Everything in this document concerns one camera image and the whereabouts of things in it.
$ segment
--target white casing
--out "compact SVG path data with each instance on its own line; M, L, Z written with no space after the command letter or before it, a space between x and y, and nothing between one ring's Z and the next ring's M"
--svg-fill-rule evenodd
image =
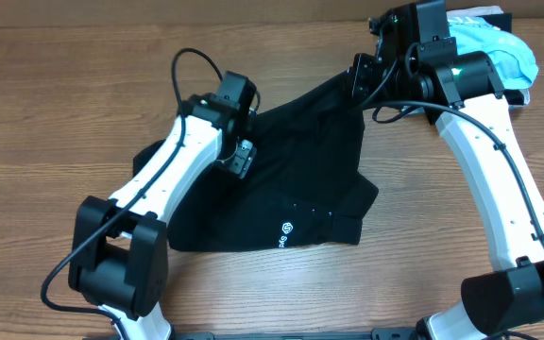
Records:
M131 320L128 316L111 306L98 306L99 309L109 311L119 318L119 322L123 324L125 332L129 339L121 340L167 340L171 335L171 325L162 316L161 305L159 302L152 309L150 314L144 317L138 317L137 320Z
M490 128L506 144L544 232L544 201L519 150L505 98L497 99L494 94L472 98L465 101L461 111ZM523 256L533 263L543 261L544 249L532 238L536 233L530 214L503 154L477 127L454 114L442 113L435 124L463 169L484 223L493 269L514 268L516 259ZM463 301L430 317L427 327L434 340L486 338L471 323Z
M117 207L125 207L161 169L176 148L180 133L181 122L180 118L177 118L165 142L140 173L110 196L110 199L117 199ZM174 210L190 186L203 170L207 169L219 156L222 149L222 133L221 129L212 127L211 122L194 116L186 117L184 147L179 150L171 164L148 189L143 199L129 210L140 215L148 212L156 213L158 220L168 224ZM131 238L131 234L126 232L122 236ZM171 326L162 316L159 303L149 315L140 317L136 321L127 318L125 313L110 306L103 305L99 308L111 311L121 319L127 336L129 336L129 339L123 340L167 340L171 334Z
M161 169L176 148L180 133L181 122L177 118L165 142L140 173L110 196L110 199L117 199L117 207L125 207ZM222 133L221 129L212 127L211 122L194 116L186 117L185 146L179 150L174 161L148 189L145 197L129 210L140 215L153 212L160 221L169 223L174 210L198 175L219 156L222 149Z

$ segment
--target wood grain tabletop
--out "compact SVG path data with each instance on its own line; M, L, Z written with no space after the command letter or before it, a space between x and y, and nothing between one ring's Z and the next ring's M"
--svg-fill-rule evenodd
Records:
M516 20L540 74L532 105L512 113L544 197L544 20ZM111 333L100 316L48 310L44 277L68 253L78 205L108 197L132 157L163 138L176 103L169 63L199 48L249 76L268 110L374 51L366 23L0 29L0 339ZM179 67L184 95L213 91L206 62ZM379 186L358 246L178 253L161 306L179 332L340 332L413 326L460 298L461 281L491 271L465 178L424 117L366 130L360 171ZM87 306L66 273L50 297ZM520 329L544 339L544 322Z

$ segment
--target light blue fabric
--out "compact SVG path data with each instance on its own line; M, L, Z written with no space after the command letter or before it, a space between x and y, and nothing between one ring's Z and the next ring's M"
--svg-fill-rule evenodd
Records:
M522 90L533 85L538 66L533 51L515 35L501 31L479 17L449 17L449 29L462 55L484 51L492 59L505 89Z

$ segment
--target table surface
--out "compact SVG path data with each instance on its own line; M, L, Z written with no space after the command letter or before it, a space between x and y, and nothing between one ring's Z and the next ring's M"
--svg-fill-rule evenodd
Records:
M544 20L517 20L540 75L512 114L544 196ZM45 308L45 275L70 249L87 195L108 197L131 159L164 137L176 103L171 56L192 46L248 75L276 107L372 53L366 23L0 29L0 339L111 333L107 320ZM204 61L180 62L184 95L216 87ZM413 326L491 271L484 228L452 153L424 117L374 124L360 171L381 190L358 246L248 253L169 250L161 305L180 332L338 332ZM50 296L86 306L66 284ZM521 329L544 339L544 322Z

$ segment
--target white logo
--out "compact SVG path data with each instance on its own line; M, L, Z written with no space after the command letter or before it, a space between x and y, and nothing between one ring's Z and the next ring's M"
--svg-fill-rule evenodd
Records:
M284 232L285 235L288 235L289 232L293 231L293 225L289 222L282 224L282 232Z
M293 231L293 225L291 223L286 222L282 224L282 232L284 232L284 235L288 235L291 231ZM279 247L284 247L284 243L288 240L288 238L284 235L282 235L279 239Z

